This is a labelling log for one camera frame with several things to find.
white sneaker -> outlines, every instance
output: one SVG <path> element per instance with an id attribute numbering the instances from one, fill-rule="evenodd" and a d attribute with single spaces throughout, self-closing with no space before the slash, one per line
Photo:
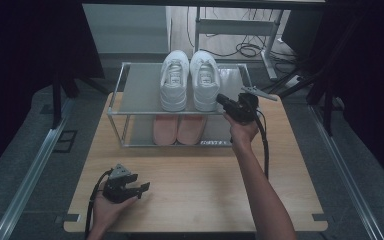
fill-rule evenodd
<path id="1" fill-rule="evenodd" d="M 209 53 L 198 51 L 192 57 L 190 71 L 195 108 L 204 112 L 216 110 L 216 97 L 220 90 L 216 61 Z"/>
<path id="2" fill-rule="evenodd" d="M 180 50 L 171 52 L 161 68 L 161 106 L 170 112 L 186 107 L 186 83 L 189 75 L 189 60 Z"/>

shoe rack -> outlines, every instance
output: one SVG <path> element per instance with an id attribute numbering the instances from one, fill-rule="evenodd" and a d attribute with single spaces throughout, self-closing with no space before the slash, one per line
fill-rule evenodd
<path id="1" fill-rule="evenodd" d="M 200 141 L 196 145 L 183 145 L 178 142 L 173 147 L 228 147 L 230 125 L 222 116 L 223 108 L 218 104 L 212 112 L 195 109 L 190 76 L 187 87 L 186 108 L 178 112 L 167 112 L 160 102 L 161 63 L 123 63 L 108 108 L 108 118 L 121 147 L 159 147 L 153 142 L 155 115 L 162 114 L 200 114 L 207 116 L 207 122 Z M 220 72 L 220 93 L 237 100 L 242 86 L 252 86 L 246 64 L 218 64 Z M 117 102 L 117 94 L 125 84 L 122 98 Z M 124 116 L 123 126 L 116 124 L 116 118 Z"/>

person's right hand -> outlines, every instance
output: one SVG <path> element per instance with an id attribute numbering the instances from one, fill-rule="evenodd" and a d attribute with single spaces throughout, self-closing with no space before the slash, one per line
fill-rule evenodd
<path id="1" fill-rule="evenodd" d="M 252 140 L 258 133 L 257 123 L 253 121 L 244 125 L 233 120 L 227 113 L 223 113 L 223 116 L 230 123 L 233 150 L 250 147 Z"/>

gray carpet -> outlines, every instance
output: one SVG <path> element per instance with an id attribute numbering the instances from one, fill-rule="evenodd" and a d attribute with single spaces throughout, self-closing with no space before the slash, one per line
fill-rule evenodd
<path id="1" fill-rule="evenodd" d="M 249 64 L 255 85 L 267 86 L 267 75 L 259 64 Z M 112 90 L 115 78 L 98 80 Z M 64 138 L 75 134 L 74 144 L 58 143 L 16 225 L 11 239 L 83 239 L 83 233 L 67 233 L 63 220 L 74 194 L 107 96 L 77 81 L 80 95 L 65 126 Z M 351 198 L 333 164 L 305 102 L 308 89 L 283 100 L 314 187 L 329 222 L 324 232 L 298 232 L 299 239 L 370 239 Z M 24 125 L 0 159 L 0 220 L 17 191 L 52 124 L 51 88 L 33 98 Z M 369 203 L 384 234 L 384 171 L 342 117 L 334 112 L 334 139 L 349 165 L 357 185 Z M 126 239 L 108 234 L 106 239 Z M 130 239 L 250 239 L 251 235 L 133 235 Z"/>

light wood surface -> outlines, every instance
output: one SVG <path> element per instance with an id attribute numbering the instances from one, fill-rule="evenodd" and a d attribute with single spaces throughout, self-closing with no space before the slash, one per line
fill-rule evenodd
<path id="1" fill-rule="evenodd" d="M 122 94 L 117 94 L 120 102 Z M 138 202 L 123 212 L 111 229 L 118 232 L 249 232 L 255 231 L 248 199 L 233 151 L 229 147 L 120 148 L 107 117 L 108 98 L 65 222 L 68 232 L 84 231 L 93 186 L 106 170 L 121 163 L 139 174 L 137 185 L 151 182 Z M 326 221 L 280 99 L 260 98 L 267 119 L 269 180 L 288 210 L 297 231 L 323 231 Z M 122 128 L 124 117 L 116 116 Z M 263 166 L 260 137 L 253 149 Z"/>

